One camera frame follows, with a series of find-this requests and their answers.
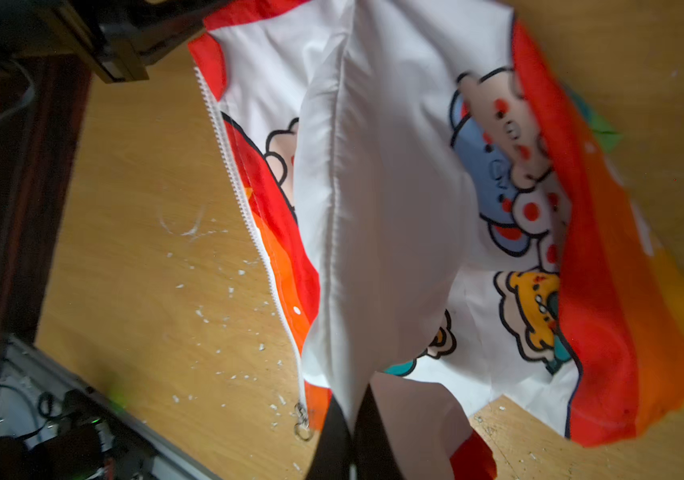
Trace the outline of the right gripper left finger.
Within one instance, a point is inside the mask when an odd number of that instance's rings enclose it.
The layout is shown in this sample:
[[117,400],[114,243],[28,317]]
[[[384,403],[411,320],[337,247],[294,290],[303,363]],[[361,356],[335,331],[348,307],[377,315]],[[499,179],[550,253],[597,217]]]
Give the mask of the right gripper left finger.
[[330,401],[316,452],[306,480],[351,480],[356,478],[353,438],[335,397]]

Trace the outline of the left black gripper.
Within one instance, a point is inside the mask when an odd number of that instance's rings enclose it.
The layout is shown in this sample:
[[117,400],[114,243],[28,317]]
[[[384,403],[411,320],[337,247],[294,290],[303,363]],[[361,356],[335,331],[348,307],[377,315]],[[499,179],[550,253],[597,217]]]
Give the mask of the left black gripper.
[[149,78],[154,65],[203,29],[225,0],[44,1],[39,20],[106,83]]

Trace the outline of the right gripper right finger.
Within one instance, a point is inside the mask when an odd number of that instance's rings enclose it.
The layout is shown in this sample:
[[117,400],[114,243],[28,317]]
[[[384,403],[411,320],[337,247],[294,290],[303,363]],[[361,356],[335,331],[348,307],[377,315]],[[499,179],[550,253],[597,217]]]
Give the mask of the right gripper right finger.
[[357,479],[403,479],[371,386],[367,387],[358,412],[353,454]]

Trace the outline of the colourful rainbow kids jacket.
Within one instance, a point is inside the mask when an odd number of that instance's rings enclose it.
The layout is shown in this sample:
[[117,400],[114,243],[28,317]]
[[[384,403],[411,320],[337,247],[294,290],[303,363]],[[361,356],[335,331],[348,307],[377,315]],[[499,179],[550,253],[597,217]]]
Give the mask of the colourful rainbow kids jacket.
[[492,479],[501,396],[584,447],[684,405],[684,277],[496,1],[234,1],[192,41],[304,425],[371,386],[403,479]]

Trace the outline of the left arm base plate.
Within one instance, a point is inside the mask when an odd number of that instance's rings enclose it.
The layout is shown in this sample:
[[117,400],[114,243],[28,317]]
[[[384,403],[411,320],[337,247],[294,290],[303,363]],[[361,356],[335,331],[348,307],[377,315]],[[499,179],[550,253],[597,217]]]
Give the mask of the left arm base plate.
[[31,451],[34,479],[153,479],[158,450],[116,413],[79,390],[51,418],[56,435]]

